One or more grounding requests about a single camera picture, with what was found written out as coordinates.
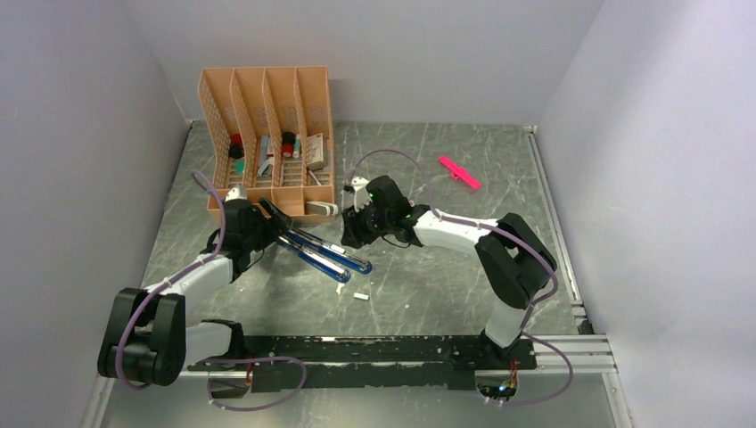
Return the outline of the blue stapler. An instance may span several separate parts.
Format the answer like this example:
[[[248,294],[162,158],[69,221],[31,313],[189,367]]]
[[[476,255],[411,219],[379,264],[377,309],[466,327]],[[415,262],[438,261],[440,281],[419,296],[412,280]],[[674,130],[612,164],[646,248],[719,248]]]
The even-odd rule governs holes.
[[[286,249],[293,251],[300,259],[307,262],[310,266],[316,268],[335,281],[345,284],[350,280],[350,272],[347,269],[340,267],[325,256],[313,251],[307,245],[297,243],[286,236],[279,236],[277,241]]]
[[[313,251],[325,256],[340,267],[347,269],[349,272],[350,270],[354,270],[360,274],[366,275],[373,269],[373,265],[368,259],[359,257],[345,249],[344,254],[334,252],[330,249],[330,245],[335,243],[328,242],[301,229],[290,229],[282,236],[286,236],[297,243],[307,245]]]

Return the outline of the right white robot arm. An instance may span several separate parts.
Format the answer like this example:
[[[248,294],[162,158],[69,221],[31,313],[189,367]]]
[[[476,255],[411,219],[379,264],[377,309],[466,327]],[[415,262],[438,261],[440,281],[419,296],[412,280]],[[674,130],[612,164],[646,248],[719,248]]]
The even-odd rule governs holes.
[[[481,358],[493,369],[511,362],[537,294],[558,269],[525,220],[515,213],[501,219],[467,218],[413,204],[388,176],[353,177],[345,190],[353,202],[342,213],[342,244],[359,249],[391,236],[399,243],[458,251],[480,262],[495,294]]]

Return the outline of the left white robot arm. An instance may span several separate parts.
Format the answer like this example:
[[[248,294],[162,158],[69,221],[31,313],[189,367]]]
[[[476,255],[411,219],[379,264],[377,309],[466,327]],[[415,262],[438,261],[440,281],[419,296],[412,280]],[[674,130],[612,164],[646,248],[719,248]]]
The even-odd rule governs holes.
[[[144,289],[124,288],[111,307],[97,359],[102,377],[143,389],[172,384],[187,366],[212,359],[222,369],[243,365],[250,352],[242,325],[211,318],[194,327],[186,317],[201,301],[232,284],[293,225],[271,201],[233,199],[223,224],[188,267]]]

